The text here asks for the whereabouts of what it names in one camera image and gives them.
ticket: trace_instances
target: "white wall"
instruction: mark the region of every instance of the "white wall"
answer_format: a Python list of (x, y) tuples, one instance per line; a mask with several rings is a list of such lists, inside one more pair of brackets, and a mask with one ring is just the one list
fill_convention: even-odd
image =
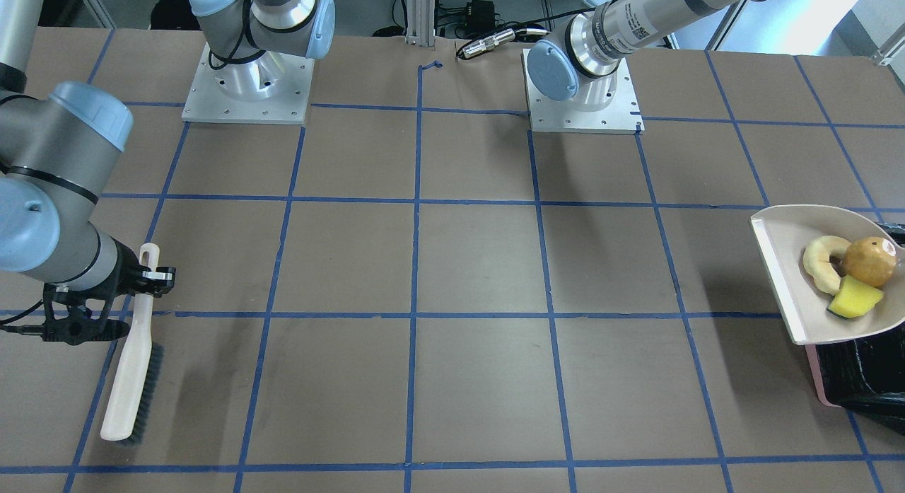
[[(858, 0), (851, 13), (879, 46), (905, 23), (905, 0)], [(892, 61), (891, 67), (899, 80), (905, 81), (905, 52)]]

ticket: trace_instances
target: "metal post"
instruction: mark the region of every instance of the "metal post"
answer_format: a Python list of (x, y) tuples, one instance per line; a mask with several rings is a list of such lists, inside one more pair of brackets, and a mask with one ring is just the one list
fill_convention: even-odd
[(101, 3), (100, 0), (82, 0), (82, 2), (88, 7), (88, 12), (91, 13), (100, 27), (107, 28), (108, 30), (116, 28), (116, 23), (113, 22), (113, 16), (110, 15), (110, 12), (107, 12), (107, 7), (104, 6), (104, 3)]
[(0, 64), (25, 73), (44, 0), (0, 0)]
[(747, 4), (747, 0), (741, 0), (731, 4), (726, 9), (726, 16), (723, 16), (723, 20), (717, 26), (717, 31), (713, 32), (711, 41), (707, 42), (707, 47), (704, 48), (705, 51), (720, 51), (720, 46), (726, 41), (726, 37), (732, 31), (738, 16), (741, 16), (741, 11), (745, 8), (745, 4)]
[(408, 10), (408, 29), (405, 42), (421, 47), (433, 47), (433, 13), (436, 0), (405, 0)]
[(899, 26), (899, 29), (892, 33), (892, 36), (883, 42), (883, 45), (874, 54), (870, 55), (870, 61), (880, 66), (889, 65), (889, 62), (902, 51), (902, 48), (905, 48), (905, 23)]

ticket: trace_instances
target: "brush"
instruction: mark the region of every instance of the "brush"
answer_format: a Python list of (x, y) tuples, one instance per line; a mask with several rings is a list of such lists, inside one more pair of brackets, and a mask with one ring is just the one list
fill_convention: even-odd
[[(148, 243), (139, 249), (139, 261), (151, 271), (158, 267), (159, 257), (160, 248), (154, 244)], [(133, 446), (140, 444), (144, 436), (163, 360), (163, 346), (151, 341), (153, 306), (154, 297), (149, 294), (135, 296), (132, 328), (119, 356), (116, 378), (100, 428), (100, 437), (106, 441)]]

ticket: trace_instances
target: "white tray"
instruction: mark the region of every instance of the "white tray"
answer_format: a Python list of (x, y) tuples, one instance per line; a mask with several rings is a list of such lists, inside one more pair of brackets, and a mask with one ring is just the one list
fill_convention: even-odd
[(833, 297), (815, 288), (802, 267), (806, 245), (818, 236), (837, 235), (849, 241), (889, 237), (865, 216), (823, 205), (781, 205), (751, 216), (751, 228), (795, 344), (849, 341), (879, 334), (905, 320), (905, 269), (901, 268), (905, 249), (898, 245), (899, 267), (882, 287), (883, 300), (859, 318), (844, 320), (827, 312)]

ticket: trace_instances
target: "metal mounting plate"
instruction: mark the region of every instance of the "metal mounting plate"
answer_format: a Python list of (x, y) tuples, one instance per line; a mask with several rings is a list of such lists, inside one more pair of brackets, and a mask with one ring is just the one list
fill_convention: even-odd
[(264, 100), (233, 99), (218, 88), (216, 74), (207, 65), (207, 45), (194, 71), (192, 87), (185, 98), (182, 119), (206, 123), (272, 123), (303, 125), (314, 60), (281, 54), (288, 67), (287, 80)]
[(534, 132), (590, 132), (597, 134), (634, 134), (644, 132), (644, 120), (638, 106), (638, 97), (631, 84), (628, 64), (621, 61), (614, 77), (619, 78), (613, 100), (597, 112), (577, 110), (562, 100), (550, 100), (531, 83), (527, 75), (527, 53), (522, 52), (522, 68), (525, 73), (527, 109), (531, 114)]

